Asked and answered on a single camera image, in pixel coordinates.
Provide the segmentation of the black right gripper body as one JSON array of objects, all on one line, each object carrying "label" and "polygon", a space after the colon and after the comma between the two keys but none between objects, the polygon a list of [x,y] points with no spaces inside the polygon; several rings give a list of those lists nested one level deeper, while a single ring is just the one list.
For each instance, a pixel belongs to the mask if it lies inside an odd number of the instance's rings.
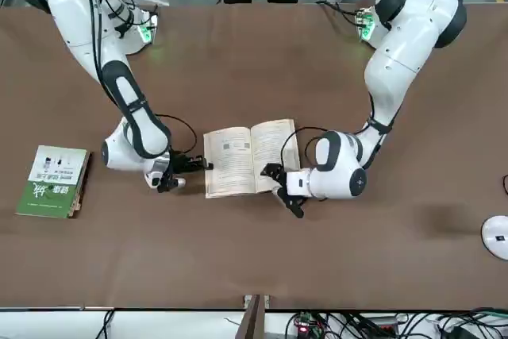
[{"label": "black right gripper body", "polygon": [[191,173],[194,170],[194,158],[186,153],[171,150],[171,171],[173,174]]}]

